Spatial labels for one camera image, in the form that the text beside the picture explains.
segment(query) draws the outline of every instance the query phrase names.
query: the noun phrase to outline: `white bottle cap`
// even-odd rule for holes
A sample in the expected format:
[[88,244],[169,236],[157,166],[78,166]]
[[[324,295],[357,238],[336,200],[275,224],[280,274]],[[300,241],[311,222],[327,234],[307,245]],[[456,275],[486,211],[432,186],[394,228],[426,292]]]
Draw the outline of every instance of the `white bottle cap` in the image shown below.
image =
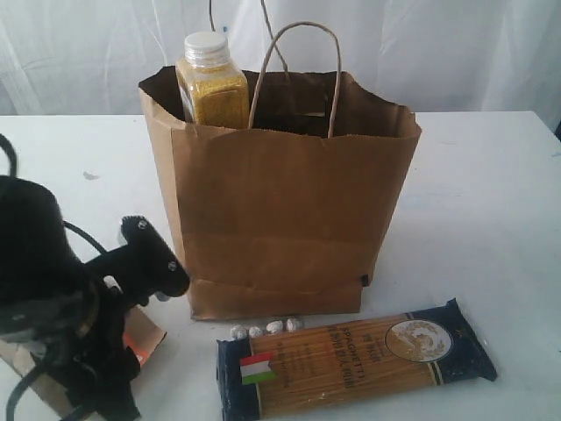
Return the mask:
[[185,38],[185,59],[194,66],[214,67],[228,62],[228,39],[220,32],[195,32]]

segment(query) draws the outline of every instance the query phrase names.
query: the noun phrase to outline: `small white stone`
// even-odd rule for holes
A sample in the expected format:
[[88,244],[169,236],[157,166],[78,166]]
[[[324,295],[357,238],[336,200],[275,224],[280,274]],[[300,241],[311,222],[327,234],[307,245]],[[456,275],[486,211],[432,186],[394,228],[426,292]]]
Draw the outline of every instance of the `small white stone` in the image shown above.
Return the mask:
[[274,322],[271,322],[266,326],[266,331],[272,335],[281,333],[282,330],[283,330],[282,320],[275,320]]
[[287,320],[287,331],[296,332],[304,327],[304,323],[298,318],[290,318]]
[[258,326],[252,326],[249,328],[249,337],[250,338],[258,338],[259,336],[263,336],[263,331]]
[[247,329],[242,325],[235,325],[230,329],[231,338],[234,340],[240,340],[247,338]]

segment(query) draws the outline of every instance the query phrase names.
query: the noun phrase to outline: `white backdrop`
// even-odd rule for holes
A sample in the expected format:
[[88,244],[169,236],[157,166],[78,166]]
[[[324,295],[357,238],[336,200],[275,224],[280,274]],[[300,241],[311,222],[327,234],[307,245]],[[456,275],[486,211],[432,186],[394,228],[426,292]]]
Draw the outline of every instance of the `white backdrop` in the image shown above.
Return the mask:
[[[258,70],[259,0],[214,0],[217,29]],[[344,68],[415,111],[533,110],[561,119],[560,0],[267,0],[273,31],[314,20],[340,38]],[[141,113],[137,83],[209,30],[207,0],[0,0],[0,114]],[[294,71],[335,68],[324,33],[280,43]],[[278,61],[271,69],[280,69]]]

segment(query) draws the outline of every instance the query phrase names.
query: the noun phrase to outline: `round logo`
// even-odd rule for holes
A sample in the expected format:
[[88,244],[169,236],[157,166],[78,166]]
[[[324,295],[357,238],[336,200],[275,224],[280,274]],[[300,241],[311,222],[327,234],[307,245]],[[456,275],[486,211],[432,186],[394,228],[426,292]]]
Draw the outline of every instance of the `round logo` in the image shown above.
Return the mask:
[[386,346],[405,360],[432,362],[446,356],[452,348],[452,337],[434,322],[406,320],[387,331]]

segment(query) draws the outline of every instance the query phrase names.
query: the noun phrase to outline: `white table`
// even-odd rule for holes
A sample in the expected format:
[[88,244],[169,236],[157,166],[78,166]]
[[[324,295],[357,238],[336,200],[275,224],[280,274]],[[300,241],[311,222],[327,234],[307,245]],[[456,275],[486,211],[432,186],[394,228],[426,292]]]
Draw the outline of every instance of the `white table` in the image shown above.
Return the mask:
[[[420,310],[455,296],[499,379],[283,419],[559,420],[561,143],[531,112],[422,113],[418,122],[423,135],[362,312],[306,323]],[[64,217],[105,246],[117,246],[128,214],[147,216],[171,244],[142,116],[0,117],[0,132],[18,150],[20,176],[47,186]],[[95,255],[71,241],[83,259]],[[220,420],[215,339],[231,324],[190,320],[185,298],[152,300],[146,312],[169,334],[133,383],[144,419]],[[0,364],[2,414],[16,381]],[[31,393],[17,415],[56,419]]]

